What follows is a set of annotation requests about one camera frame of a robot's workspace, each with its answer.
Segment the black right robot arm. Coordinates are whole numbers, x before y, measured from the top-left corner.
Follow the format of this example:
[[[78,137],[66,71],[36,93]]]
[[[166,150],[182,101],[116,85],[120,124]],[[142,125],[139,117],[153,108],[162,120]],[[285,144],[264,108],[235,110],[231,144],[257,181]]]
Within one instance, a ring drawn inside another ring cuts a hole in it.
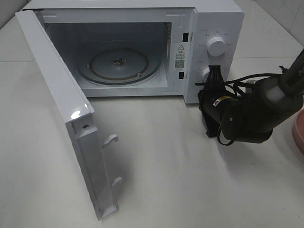
[[[273,129],[304,105],[304,54],[280,74],[263,73],[224,81],[219,65],[209,73],[198,93],[209,138],[224,136],[234,142],[263,143]]]

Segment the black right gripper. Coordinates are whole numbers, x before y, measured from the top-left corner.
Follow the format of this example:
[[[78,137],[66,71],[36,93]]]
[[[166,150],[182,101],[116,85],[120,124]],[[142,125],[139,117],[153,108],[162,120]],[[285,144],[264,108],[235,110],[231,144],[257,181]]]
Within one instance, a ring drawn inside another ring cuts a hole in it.
[[[219,129],[226,138],[242,138],[246,134],[243,104],[226,89],[220,65],[209,65],[208,83],[198,97],[209,138],[216,137]]]

